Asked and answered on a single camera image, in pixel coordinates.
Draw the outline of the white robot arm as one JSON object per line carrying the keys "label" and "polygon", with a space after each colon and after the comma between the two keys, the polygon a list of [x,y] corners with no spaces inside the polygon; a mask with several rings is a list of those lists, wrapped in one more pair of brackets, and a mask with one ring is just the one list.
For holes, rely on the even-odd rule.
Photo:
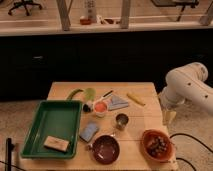
{"label": "white robot arm", "polygon": [[166,74],[166,86],[158,95],[164,125],[172,122],[176,116],[174,109],[186,100],[213,115],[213,88],[205,84],[207,78],[208,70],[200,62],[174,68]]}

